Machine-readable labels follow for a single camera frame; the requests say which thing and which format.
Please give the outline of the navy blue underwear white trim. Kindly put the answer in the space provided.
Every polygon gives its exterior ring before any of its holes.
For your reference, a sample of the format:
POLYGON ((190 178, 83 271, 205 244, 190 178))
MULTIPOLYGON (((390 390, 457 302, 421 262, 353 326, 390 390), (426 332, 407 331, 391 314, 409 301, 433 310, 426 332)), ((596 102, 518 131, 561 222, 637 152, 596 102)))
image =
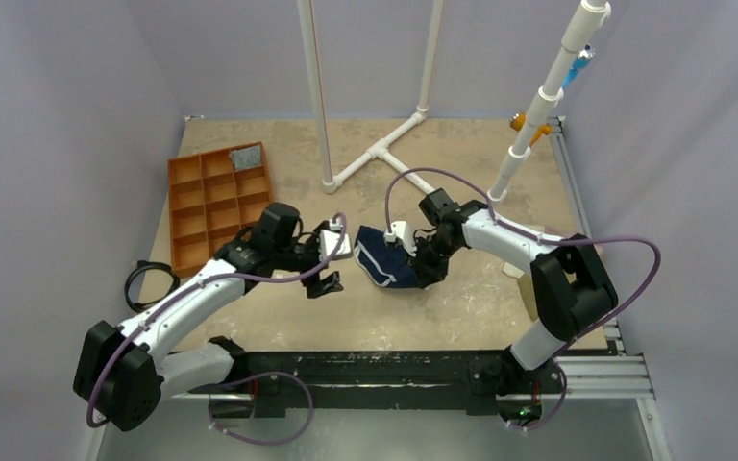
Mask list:
POLYGON ((354 239, 357 265, 380 288, 417 288, 414 270, 407 262, 407 252, 400 246, 388 245, 381 230, 360 226, 354 239))

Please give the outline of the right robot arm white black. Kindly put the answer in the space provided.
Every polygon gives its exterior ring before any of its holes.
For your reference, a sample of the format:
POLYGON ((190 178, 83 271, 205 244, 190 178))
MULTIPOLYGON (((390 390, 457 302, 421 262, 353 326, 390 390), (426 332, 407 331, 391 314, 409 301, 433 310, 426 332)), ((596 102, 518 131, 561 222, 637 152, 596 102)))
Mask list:
POLYGON ((415 240, 408 264, 419 287, 445 279, 449 260, 460 249, 478 250, 517 267, 532 281, 538 318, 505 352, 504 384, 523 391, 539 367, 608 314, 618 295, 596 248, 584 236, 544 237, 505 220, 488 205, 461 205, 438 189, 418 205, 434 232, 415 240))

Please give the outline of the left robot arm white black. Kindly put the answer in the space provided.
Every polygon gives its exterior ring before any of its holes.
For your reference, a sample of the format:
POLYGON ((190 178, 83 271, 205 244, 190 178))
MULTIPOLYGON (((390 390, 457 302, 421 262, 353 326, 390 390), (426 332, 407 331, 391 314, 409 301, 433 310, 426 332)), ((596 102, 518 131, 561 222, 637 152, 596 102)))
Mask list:
POLYGON ((106 321, 86 333, 74 392, 86 402, 86 424, 112 424, 122 431, 141 425, 171 386, 177 393, 191 386, 169 365, 193 365, 193 387, 215 384, 234 393, 247 383, 248 367, 233 357, 226 341, 193 352, 176 346, 222 307, 260 284, 300 282, 310 299, 342 290, 338 272, 321 273, 348 253, 347 218, 337 212, 308 237, 295 233, 302 224, 297 208, 269 204, 253 226, 240 230, 217 249, 188 282, 153 306, 116 326, 106 321))

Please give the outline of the orange compartment tray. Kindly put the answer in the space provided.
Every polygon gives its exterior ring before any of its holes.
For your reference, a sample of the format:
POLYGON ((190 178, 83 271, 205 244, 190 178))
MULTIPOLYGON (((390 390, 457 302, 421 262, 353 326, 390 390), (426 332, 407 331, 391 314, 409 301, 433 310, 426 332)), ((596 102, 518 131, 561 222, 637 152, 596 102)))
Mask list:
POLYGON ((253 226, 274 201, 266 151, 260 141, 168 161, 171 267, 182 279, 242 229, 253 226), (260 144, 263 165, 235 172, 231 149, 260 144))

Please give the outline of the grey folded cloth in tray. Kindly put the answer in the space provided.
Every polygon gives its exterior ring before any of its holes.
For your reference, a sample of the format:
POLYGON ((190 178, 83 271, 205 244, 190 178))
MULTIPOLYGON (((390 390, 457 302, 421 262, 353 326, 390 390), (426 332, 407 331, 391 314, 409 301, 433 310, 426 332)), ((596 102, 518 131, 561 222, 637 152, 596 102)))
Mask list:
POLYGON ((231 149, 229 157, 235 172, 258 168, 263 165, 260 144, 231 149))

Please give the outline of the white PVC angled pole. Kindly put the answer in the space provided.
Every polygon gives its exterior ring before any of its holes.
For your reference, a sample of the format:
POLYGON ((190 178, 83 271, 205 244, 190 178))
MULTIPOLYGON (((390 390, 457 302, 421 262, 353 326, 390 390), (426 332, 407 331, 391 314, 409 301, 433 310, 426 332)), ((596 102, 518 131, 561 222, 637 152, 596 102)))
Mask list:
POLYGON ((529 104, 523 127, 508 148, 498 176, 487 191, 487 196, 492 201, 498 203, 506 197, 510 181, 529 157, 530 142, 535 133, 546 122, 551 110, 563 99, 564 90, 561 85, 572 62, 610 15, 611 6, 606 0, 581 0, 578 3, 560 41, 560 49, 553 65, 529 104))

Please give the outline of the white PVC pipe frame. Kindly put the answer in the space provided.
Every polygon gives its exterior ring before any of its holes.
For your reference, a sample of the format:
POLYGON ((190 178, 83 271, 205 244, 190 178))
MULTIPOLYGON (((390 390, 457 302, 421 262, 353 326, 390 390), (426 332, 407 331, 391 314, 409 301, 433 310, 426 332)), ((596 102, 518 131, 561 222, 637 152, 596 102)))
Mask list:
POLYGON ((313 1, 297 13, 308 94, 321 162, 323 190, 333 194, 359 170, 379 161, 396 172, 406 165, 393 145, 430 115, 431 82, 445 4, 442 1, 327 1, 319 15, 313 1), (337 116, 397 117, 340 169, 332 163, 325 74, 333 71, 337 116))

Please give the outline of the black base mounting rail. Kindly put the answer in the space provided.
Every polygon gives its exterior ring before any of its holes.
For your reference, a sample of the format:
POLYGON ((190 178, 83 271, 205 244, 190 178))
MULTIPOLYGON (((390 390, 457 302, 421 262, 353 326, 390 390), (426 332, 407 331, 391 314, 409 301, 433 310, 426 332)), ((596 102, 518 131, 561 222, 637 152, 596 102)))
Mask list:
POLYGON ((206 384, 213 396, 240 395, 257 418, 289 409, 463 411, 513 423, 546 414, 545 399, 562 396, 559 367, 532 371, 498 350, 400 352, 245 352, 231 372, 206 384))

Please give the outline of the aluminium extrusion frame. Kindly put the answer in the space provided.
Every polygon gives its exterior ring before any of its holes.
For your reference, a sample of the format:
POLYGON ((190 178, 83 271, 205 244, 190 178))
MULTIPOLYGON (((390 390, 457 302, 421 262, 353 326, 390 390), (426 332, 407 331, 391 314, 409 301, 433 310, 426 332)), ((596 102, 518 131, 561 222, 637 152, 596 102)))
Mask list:
MULTIPOLYGON (((294 149, 305 152, 314 148, 317 141, 313 135, 312 124, 308 120, 277 119, 267 121, 231 120, 202 120, 190 118, 185 125, 178 157, 200 154, 227 147, 260 141, 266 151, 272 185, 276 183, 273 174, 271 151, 294 149)), ((154 243, 156 253, 170 253, 169 219, 167 216, 168 198, 163 208, 162 218, 157 230, 154 243)), ((645 429, 651 429, 654 423, 654 392, 649 377, 646 362, 640 356, 626 355, 621 343, 621 332, 614 320, 607 320, 602 324, 602 331, 606 341, 603 350, 573 350, 561 352, 552 359, 559 367, 566 383, 566 392, 553 400, 633 400, 638 404, 645 429)), ((245 351, 227 337, 216 337, 214 341, 226 341, 232 355, 245 351)), ((400 351, 336 351, 336 352, 400 352, 400 351)), ((178 372, 178 378, 191 386, 183 392, 185 400, 206 400, 210 403, 228 403, 249 409, 253 414, 250 403, 240 395, 213 396, 204 391, 203 386, 193 387, 193 378, 189 372, 194 367, 188 363, 177 362, 171 364, 173 371, 178 372)), ((305 408, 309 412, 320 410, 347 410, 347 409, 315 409, 313 406, 305 408)), ((517 424, 504 421, 506 426, 516 429, 517 424)))

